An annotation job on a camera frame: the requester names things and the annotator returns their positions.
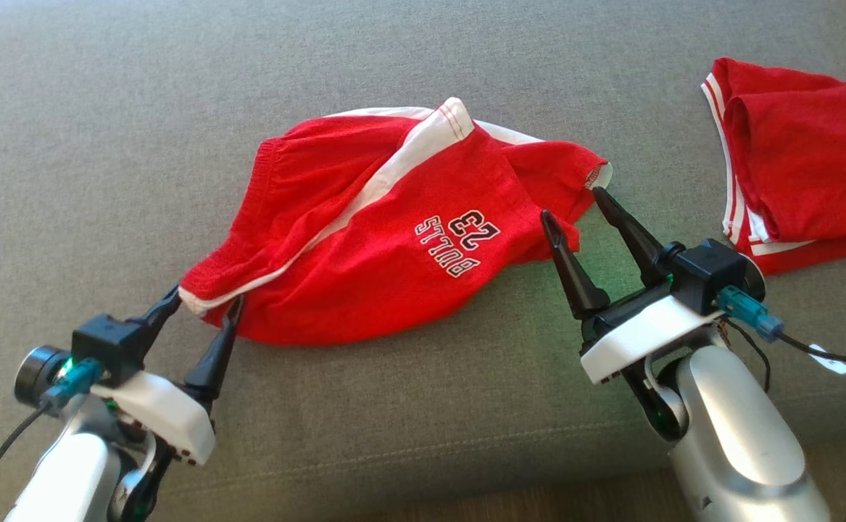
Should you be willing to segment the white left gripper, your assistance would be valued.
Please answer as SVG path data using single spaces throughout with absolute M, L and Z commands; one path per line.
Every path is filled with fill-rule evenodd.
M 154 343 L 181 306 L 175 284 L 144 315 L 127 319 Z M 216 443 L 210 422 L 233 356 L 244 295 L 231 301 L 220 333 L 184 378 L 182 390 L 139 371 L 109 389 L 94 384 L 52 406 L 62 430 L 15 503 L 18 512 L 151 512 L 173 459 L 204 465 Z

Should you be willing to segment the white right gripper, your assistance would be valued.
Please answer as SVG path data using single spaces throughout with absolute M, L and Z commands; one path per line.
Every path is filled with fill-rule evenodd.
M 601 384 L 717 320 L 721 310 L 714 307 L 703 315 L 675 297 L 668 284 L 661 284 L 669 278 L 668 270 L 658 263 L 661 242 L 605 188 L 593 188 L 592 194 L 606 222 L 621 235 L 648 289 L 610 303 L 608 294 L 576 259 L 549 210 L 542 210 L 541 222 L 569 310 L 575 320 L 586 324 L 581 366 L 592 383 Z

